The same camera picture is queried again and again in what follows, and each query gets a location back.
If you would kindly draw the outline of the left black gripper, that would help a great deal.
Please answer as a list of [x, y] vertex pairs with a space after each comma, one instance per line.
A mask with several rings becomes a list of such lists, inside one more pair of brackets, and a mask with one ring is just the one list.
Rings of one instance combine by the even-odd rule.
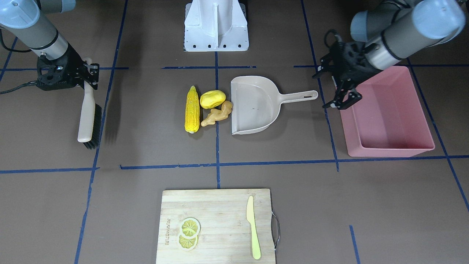
[[362, 99], [362, 94], [356, 89], [347, 90], [340, 86], [348, 81], [355, 86], [359, 85], [382, 71], [372, 66], [366, 58], [366, 55], [376, 47], [375, 43], [367, 46], [366, 43], [358, 41], [348, 43], [336, 41], [330, 46], [329, 53], [321, 58], [318, 72], [312, 76], [317, 79], [324, 73], [330, 72], [335, 82], [337, 89], [333, 100], [324, 104], [323, 109], [333, 107], [346, 110]]

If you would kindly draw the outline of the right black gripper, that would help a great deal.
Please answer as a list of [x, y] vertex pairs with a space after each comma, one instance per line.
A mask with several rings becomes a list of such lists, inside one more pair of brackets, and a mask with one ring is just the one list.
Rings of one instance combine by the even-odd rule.
[[44, 91], [68, 89], [75, 86], [84, 88], [89, 84], [98, 89], [99, 64], [91, 58], [82, 59], [72, 47], [65, 54], [49, 60], [45, 53], [37, 59], [37, 87]]

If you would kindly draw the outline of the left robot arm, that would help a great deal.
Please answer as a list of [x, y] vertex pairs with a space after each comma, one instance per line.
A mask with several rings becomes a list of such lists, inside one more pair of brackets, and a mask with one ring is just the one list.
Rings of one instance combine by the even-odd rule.
[[356, 89], [361, 83], [426, 47], [455, 38], [467, 22], [461, 5], [461, 0], [384, 0], [353, 17], [352, 42], [328, 30], [324, 43], [330, 34], [335, 41], [313, 78], [330, 72], [337, 87], [323, 108], [346, 110], [362, 99]]

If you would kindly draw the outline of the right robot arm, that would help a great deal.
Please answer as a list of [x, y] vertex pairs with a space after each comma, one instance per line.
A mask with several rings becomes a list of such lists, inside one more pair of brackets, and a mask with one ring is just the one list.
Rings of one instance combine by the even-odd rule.
[[74, 0], [2, 0], [1, 28], [12, 32], [37, 55], [37, 80], [44, 91], [90, 85], [97, 90], [99, 64], [83, 60], [47, 18], [75, 8]]

